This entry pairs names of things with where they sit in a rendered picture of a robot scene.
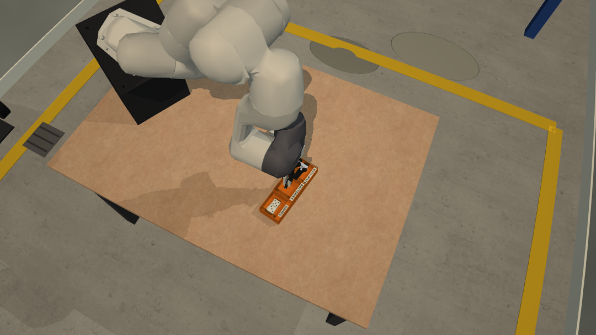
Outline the orange three-compartment bin rack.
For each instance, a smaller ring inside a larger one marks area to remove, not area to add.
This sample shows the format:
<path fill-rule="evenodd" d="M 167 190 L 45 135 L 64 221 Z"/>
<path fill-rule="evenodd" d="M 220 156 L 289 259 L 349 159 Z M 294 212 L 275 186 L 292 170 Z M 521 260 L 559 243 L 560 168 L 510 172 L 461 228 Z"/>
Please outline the orange three-compartment bin rack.
<path fill-rule="evenodd" d="M 308 163 L 304 159 L 301 160 L 304 164 Z M 286 213 L 288 213 L 292 206 L 295 205 L 295 202 L 301 193 L 306 189 L 306 187 L 310 184 L 310 181 L 312 181 L 318 172 L 318 168 L 310 163 L 308 164 L 307 171 L 303 172 L 297 180 L 293 179 L 290 187 L 285 189 L 285 186 L 283 185 L 283 179 L 281 179 L 259 208 L 259 211 L 262 214 L 270 218 L 270 220 L 273 220 L 278 225 L 281 223 Z M 270 211 L 267 211 L 267 207 L 273 202 L 274 199 L 277 199 L 279 202 L 281 202 L 281 204 L 272 214 Z"/>

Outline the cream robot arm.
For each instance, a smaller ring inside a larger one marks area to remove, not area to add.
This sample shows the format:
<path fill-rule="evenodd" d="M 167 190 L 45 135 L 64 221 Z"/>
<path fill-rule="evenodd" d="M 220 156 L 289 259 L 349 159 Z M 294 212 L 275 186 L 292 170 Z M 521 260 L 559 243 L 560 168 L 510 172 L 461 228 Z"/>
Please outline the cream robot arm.
<path fill-rule="evenodd" d="M 286 0 L 175 0 L 161 25 L 114 10 L 97 45 L 133 76 L 248 81 L 250 92 L 236 108 L 231 157 L 281 178 L 299 163 L 306 136 L 301 62 L 288 49 L 269 49 L 289 21 Z"/>

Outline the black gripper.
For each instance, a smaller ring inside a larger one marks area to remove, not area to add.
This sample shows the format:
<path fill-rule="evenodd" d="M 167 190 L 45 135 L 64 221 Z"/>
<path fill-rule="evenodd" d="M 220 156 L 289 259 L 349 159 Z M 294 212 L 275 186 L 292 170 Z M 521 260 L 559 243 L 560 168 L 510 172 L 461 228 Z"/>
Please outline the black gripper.
<path fill-rule="evenodd" d="M 300 167 L 300 168 L 299 168 L 299 169 L 296 171 L 296 173 L 295 173 L 295 169 L 294 169 L 294 170 L 293 170 L 293 171 L 290 173 L 289 177 L 288 177 L 288 176 L 284 176 L 284 177 L 283 177 L 283 185 L 285 185 L 285 184 L 286 184 L 286 180 L 288 179 L 288 187 L 290 187 L 290 185 L 291 185 L 291 182 L 292 182 L 292 180 L 293 180 L 293 179 L 297 180 L 297 179 L 299 178 L 299 176 L 300 176 L 300 175 L 301 175 L 303 172 L 306 172 L 306 171 L 307 171 L 307 169 L 308 169 L 308 165 L 309 165 L 308 163 L 305 163 L 305 164 L 304 164 L 304 163 L 302 162 L 301 158 L 300 158 L 300 159 L 299 159 L 299 163 L 298 163 L 298 164 L 297 164 L 297 166 L 296 166 L 296 167 Z M 296 168 L 296 167 L 295 167 L 295 168 Z"/>

